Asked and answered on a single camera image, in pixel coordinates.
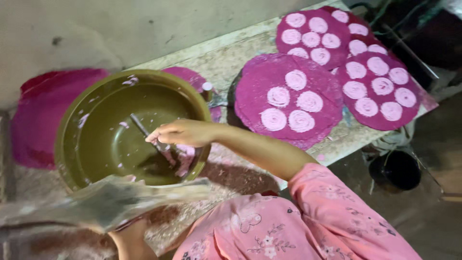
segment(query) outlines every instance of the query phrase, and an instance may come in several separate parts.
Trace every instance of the pink powder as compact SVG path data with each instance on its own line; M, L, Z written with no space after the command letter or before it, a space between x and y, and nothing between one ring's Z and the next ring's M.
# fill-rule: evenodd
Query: pink powder
M400 87L395 91L395 99L401 106L405 107L413 107L417 103L415 94L405 87Z
M308 26L313 32L325 33L329 26L327 25L326 20L321 17L313 17L308 22Z
M387 78L376 78L372 81L372 89L377 95L388 95L393 92L393 82Z
M315 32L307 32L302 35L302 42L306 47L314 48L321 42L321 37Z
M277 107L285 107L289 104L289 91L283 87L273 87L267 94L268 103Z
M306 52L306 50L303 48L293 48L292 50L288 51L287 54L295 55L295 56L302 57L305 59L309 58L308 52Z
M322 109L322 98L313 91L306 91L300 94L297 99L297 106L307 112L319 112Z
M367 67L377 76L383 76L390 70L388 64L386 64L380 57L372 57L367 60Z
M306 23L306 17L301 13L291 13L286 16L286 23L294 28L300 28Z
M329 49L335 49L340 47L340 39L332 33L326 33L322 37L322 44Z
M304 133L315 127L315 120L302 110L294 110L289 115L289 127L297 133Z
M367 89L361 82L349 81L343 85L343 93L351 99L361 99L367 96Z
M359 62L349 62L345 65L346 72L350 75L350 79L362 79L366 76L367 70L363 64Z
M385 102L380 106L380 112L388 121L398 121L401 119L403 108L396 102Z
M294 45L300 42L302 35L295 29L288 29L282 32L281 39L284 43Z
M303 71L295 69L285 76L286 84L293 90L301 90L306 86L306 75Z

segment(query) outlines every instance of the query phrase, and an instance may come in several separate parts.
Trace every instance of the black bucket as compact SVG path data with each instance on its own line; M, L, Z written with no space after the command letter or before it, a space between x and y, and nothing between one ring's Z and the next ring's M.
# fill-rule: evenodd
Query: black bucket
M407 191L420 183L417 160L403 151L391 151L377 157L369 165L369 173L375 182L389 191Z

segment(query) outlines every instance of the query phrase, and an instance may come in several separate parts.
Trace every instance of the magenta round disc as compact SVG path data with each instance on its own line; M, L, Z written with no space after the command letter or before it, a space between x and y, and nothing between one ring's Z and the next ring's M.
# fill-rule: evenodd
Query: magenta round disc
M336 76L346 106L361 124L394 130L409 123L419 110L416 83L401 62L387 55L358 54Z

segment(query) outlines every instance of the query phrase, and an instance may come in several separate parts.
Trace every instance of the pink paste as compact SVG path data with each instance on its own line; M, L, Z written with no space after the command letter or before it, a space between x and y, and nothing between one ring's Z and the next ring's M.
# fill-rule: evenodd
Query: pink paste
M277 107L286 107L290 101L289 91L284 87L273 87L267 94L268 103Z
M369 47L367 47L367 50L368 50L368 51L372 51L372 52L378 52L378 53L382 53L382 54L388 55L387 50L386 50L384 47L382 47L382 46L380 46L380 45L378 45L378 44L369 45Z
M335 49L340 47L340 39L332 33L326 33L322 37L322 44L329 49Z
M286 16L286 23L294 28L300 28L306 22L306 17L301 13L291 13Z
M289 115L289 127L297 133L303 133L315 127L315 120L305 111L294 110Z
M366 76L367 69L359 62L349 62L345 65L346 73L350 75L350 79L362 79Z
M326 21L321 17L313 17L308 22L308 26L313 32L325 33L329 28Z
M354 104L354 108L365 117L372 117L378 113L377 103L370 98L358 99Z
M302 36L302 42L306 47L314 48L321 42L321 37L315 32L307 32Z
M305 59L308 59L308 52L306 52L305 49L303 48L293 48L292 50L288 51L287 54L289 55L295 55L295 56L298 56L298 57L302 57L302 58L305 58Z
M351 99L361 99L367 95L367 88L363 83L349 81L343 85L343 93Z
M376 78L372 81L372 89L377 95L388 95L393 92L393 82L387 78Z
M270 131L279 131L283 129L287 124L286 115L279 109L268 108L262 113L261 122Z
M286 44L297 44L300 42L302 35L295 29L288 29L282 32L281 40Z
M337 19L337 21L342 23L347 23L349 20L348 14L344 11L335 10L332 12L332 17Z
M307 112L319 112L323 104L322 98L313 91L303 92L297 99L297 106Z
M372 57L367 60L367 67L377 76L383 76L390 70L388 64L379 57Z
M360 40L350 41L348 47L354 56L367 51L367 45Z
M366 26L360 24L349 24L348 29L350 29L351 34L360 34L367 36L369 29Z
M405 87L400 87L395 91L395 99L401 106L405 107L413 107L417 103L415 94Z
M301 90L306 86L306 75L303 71L295 69L286 74L286 84L293 90Z
M324 48L313 49L310 56L319 65L326 65L330 60L330 52Z
M388 75L390 76L391 81L398 85L404 85L409 81L407 70L403 68L392 68Z
M388 121L398 121L403 114L403 108L396 102L385 102L380 106L380 112Z

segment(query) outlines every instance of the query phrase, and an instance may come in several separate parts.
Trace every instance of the hand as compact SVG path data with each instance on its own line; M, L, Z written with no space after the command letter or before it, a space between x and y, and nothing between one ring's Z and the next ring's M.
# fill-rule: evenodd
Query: hand
M203 147L214 142L226 127L224 124L180 119L158 127L146 138L146 142L155 142L158 139L163 143Z

